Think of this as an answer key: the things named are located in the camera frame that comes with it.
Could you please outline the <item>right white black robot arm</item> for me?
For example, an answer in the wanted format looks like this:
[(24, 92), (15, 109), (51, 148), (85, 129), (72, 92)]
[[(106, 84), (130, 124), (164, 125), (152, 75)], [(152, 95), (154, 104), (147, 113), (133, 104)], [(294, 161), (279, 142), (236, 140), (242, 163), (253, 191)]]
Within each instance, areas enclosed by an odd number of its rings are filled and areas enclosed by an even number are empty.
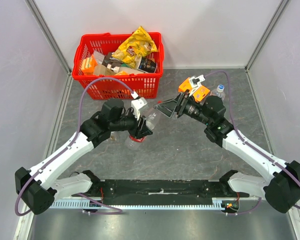
[(253, 143), (225, 117), (226, 107), (221, 98), (209, 96), (204, 104), (192, 96), (180, 93), (176, 98), (158, 103), (154, 109), (168, 118), (186, 115), (206, 126), (206, 137), (219, 147), (235, 154), (254, 168), (260, 177), (229, 173), (219, 184), (225, 197), (235, 192), (247, 193), (265, 200), (278, 212), (286, 213), (300, 200), (300, 163), (286, 162)]

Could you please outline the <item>clear bottle red label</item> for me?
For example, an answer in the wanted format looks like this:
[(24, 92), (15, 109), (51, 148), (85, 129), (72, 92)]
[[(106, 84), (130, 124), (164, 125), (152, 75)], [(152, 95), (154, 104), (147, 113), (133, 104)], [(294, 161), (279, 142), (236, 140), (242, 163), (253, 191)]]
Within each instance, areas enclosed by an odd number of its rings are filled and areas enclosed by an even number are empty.
[[(143, 110), (141, 113), (143, 116), (145, 116), (146, 126), (153, 132), (155, 126), (160, 120), (161, 114), (152, 106), (146, 110)], [(130, 150), (137, 150), (142, 145), (145, 139), (146, 137), (136, 139), (135, 137), (131, 137), (129, 135), (125, 140), (125, 144)]]

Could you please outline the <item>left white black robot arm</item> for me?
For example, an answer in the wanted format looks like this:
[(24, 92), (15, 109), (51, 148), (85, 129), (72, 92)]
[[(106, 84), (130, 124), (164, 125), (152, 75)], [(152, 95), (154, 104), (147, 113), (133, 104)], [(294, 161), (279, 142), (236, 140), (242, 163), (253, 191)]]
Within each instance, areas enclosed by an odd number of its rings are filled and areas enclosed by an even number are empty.
[(132, 100), (129, 108), (125, 108), (122, 100), (111, 98), (48, 158), (30, 169), (20, 167), (14, 174), (18, 195), (15, 213), (19, 217), (23, 215), (19, 212), (19, 201), (27, 205), (29, 212), (39, 215), (61, 198), (81, 193), (96, 196), (100, 192), (99, 178), (91, 171), (61, 180), (58, 177), (83, 155), (109, 139), (113, 132), (127, 131), (135, 140), (152, 135), (145, 116), (147, 108), (148, 103), (143, 97)]

